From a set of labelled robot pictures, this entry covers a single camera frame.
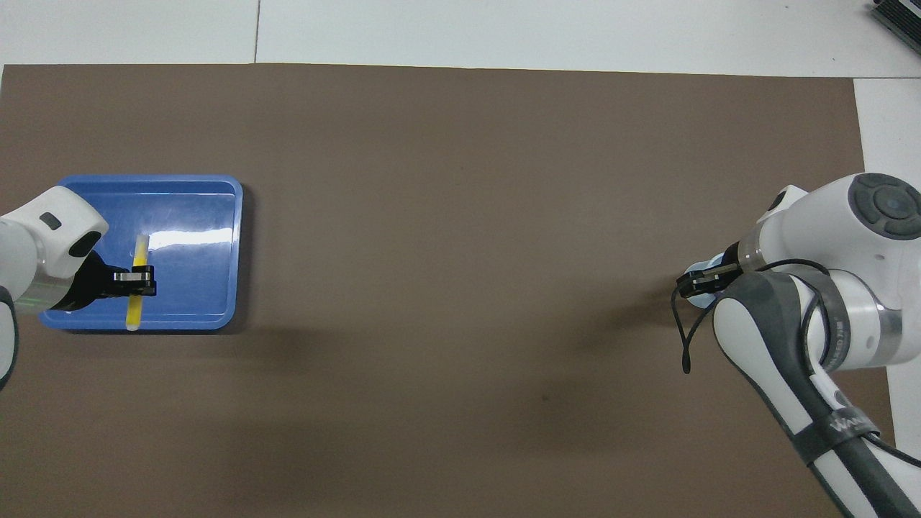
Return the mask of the yellow marker pen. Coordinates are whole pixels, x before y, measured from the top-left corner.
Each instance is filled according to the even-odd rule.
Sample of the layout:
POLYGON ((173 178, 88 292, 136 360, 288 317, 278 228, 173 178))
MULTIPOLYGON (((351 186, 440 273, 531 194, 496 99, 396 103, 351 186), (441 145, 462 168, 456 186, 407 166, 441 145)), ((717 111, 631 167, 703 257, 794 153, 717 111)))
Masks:
MULTIPOLYGON (((148 234, 138 234, 136 236, 134 262, 132 270, 148 265, 150 237, 148 234)), ((125 328, 129 332, 136 332, 140 328, 142 320, 142 295, 129 295, 127 307, 125 328)))

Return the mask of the grey ribbed device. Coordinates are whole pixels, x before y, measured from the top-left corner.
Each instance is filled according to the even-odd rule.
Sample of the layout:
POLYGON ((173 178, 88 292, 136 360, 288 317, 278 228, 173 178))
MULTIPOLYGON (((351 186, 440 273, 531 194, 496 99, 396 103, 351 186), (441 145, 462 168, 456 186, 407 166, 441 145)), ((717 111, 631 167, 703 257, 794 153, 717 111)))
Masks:
POLYGON ((902 39, 921 45, 921 0, 872 0, 871 14, 902 39))

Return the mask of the translucent light blue cup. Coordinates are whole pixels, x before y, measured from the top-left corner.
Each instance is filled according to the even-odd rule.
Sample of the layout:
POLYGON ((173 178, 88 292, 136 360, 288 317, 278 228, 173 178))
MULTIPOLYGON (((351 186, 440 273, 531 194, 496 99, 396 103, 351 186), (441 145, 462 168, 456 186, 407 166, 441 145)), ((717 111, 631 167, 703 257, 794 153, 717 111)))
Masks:
MULTIPOLYGON (((716 266, 721 265, 723 256, 724 256, 724 253, 720 253, 719 255, 715 255, 707 261, 700 261, 697 263, 693 263, 693 265, 689 265, 688 268, 685 270, 685 274, 687 274, 688 272, 697 271, 697 270, 716 268, 716 266)), ((707 308, 708 305, 710 305, 710 303, 712 303, 713 301, 716 301, 716 299, 717 299, 717 293, 703 293, 703 294, 691 296, 687 298, 686 300, 690 302, 691 305, 694 305, 694 307, 705 309, 707 308)))

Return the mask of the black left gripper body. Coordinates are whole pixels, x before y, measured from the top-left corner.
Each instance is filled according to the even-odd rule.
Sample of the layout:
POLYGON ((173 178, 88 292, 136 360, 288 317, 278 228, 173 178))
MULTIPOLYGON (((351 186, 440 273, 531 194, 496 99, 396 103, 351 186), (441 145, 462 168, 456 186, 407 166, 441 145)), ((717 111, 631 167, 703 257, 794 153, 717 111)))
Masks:
POLYGON ((78 311, 88 307, 97 299, 112 298, 112 286, 117 266, 108 265, 97 252, 86 256, 70 288, 62 299, 53 305, 55 311, 78 311))

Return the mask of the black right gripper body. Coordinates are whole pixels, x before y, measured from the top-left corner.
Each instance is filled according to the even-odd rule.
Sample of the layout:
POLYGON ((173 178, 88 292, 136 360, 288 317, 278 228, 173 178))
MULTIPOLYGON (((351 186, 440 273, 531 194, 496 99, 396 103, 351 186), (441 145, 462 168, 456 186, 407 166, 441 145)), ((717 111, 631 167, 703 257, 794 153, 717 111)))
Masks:
POLYGON ((754 271, 756 269, 756 245, 747 240, 738 240, 724 251, 722 265, 733 265, 742 272, 754 271))

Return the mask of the blue plastic tray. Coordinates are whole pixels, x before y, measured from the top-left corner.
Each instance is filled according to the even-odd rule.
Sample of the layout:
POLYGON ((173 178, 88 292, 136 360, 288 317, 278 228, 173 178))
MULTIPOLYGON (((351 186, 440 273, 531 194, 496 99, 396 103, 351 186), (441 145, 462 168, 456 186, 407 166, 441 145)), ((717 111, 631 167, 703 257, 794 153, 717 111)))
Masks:
POLYGON ((244 191, 230 175, 72 175, 60 185, 109 225, 95 251, 129 268, 148 236, 157 295, 142 303, 141 332, 211 332, 234 316, 244 191))

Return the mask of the brown table mat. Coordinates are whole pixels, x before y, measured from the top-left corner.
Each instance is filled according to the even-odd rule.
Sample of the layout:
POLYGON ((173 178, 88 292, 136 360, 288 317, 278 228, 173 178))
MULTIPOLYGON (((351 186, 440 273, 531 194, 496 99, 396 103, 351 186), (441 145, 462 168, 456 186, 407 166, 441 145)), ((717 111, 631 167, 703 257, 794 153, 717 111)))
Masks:
POLYGON ((22 320, 0 518, 840 518, 670 294, 858 121, 843 78, 9 66, 0 214, 211 173, 245 216, 217 334, 22 320))

